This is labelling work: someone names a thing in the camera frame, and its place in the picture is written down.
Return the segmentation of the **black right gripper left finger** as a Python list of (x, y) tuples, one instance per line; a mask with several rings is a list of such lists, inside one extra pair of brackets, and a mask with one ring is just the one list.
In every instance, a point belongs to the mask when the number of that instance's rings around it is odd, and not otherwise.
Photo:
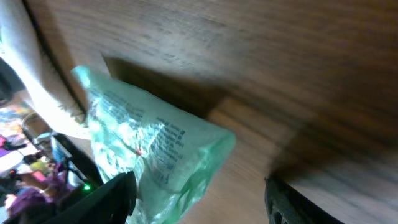
[(125, 223), (136, 207), (137, 183), (133, 171), (86, 190), (79, 186), (64, 196), (46, 223)]

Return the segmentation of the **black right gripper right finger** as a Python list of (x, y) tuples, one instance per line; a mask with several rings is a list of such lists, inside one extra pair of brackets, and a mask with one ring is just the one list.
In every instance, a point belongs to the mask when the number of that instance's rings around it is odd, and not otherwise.
[(265, 182), (269, 224), (342, 224), (279, 178), (269, 176)]

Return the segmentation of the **light green small pouch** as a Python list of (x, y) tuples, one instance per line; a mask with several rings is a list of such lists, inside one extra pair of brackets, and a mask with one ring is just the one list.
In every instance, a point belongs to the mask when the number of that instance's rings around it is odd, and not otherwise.
[(236, 144), (209, 123), (134, 85), (79, 65), (90, 104), (88, 130), (104, 182), (133, 172), (137, 210), (129, 223), (177, 223), (201, 200)]

